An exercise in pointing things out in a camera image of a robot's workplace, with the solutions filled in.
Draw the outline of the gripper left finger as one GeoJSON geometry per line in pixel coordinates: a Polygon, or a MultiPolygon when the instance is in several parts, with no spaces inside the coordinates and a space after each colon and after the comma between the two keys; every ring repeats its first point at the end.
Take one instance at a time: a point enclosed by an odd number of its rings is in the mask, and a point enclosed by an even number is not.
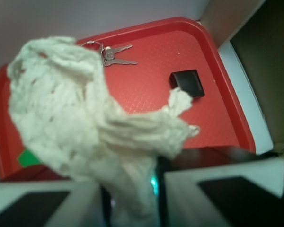
{"type": "Polygon", "coordinates": [[[96,183],[0,183],[0,227],[102,227],[96,183]]]}

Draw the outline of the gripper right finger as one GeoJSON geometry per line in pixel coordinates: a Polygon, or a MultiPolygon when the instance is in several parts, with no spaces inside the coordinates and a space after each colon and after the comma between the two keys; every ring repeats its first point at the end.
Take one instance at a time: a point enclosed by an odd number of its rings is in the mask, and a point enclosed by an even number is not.
{"type": "Polygon", "coordinates": [[[237,147],[158,158],[163,227],[284,227],[284,159],[237,147]]]}

